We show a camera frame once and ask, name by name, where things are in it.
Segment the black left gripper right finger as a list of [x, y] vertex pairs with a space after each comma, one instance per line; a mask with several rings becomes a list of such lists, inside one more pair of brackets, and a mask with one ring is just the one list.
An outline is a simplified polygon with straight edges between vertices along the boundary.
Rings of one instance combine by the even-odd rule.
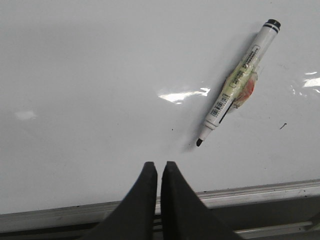
[[160, 208], [165, 240], [241, 239], [202, 203], [174, 161], [162, 174]]

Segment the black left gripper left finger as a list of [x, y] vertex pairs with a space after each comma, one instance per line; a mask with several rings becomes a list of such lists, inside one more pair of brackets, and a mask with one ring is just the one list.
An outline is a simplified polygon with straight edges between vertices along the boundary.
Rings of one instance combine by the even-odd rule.
[[82, 237], [83, 240], [151, 240], [158, 174], [145, 162], [136, 182], [116, 209]]

